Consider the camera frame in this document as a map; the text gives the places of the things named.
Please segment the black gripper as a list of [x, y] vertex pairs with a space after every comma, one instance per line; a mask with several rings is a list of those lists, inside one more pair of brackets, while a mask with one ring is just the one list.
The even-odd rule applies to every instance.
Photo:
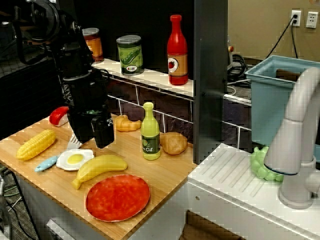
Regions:
[[80, 143], [92, 138], [100, 149], [113, 143], [114, 125], [107, 104], [107, 72], [91, 69], [79, 76], [65, 76], [62, 82], [68, 87], [70, 103], [69, 124]]

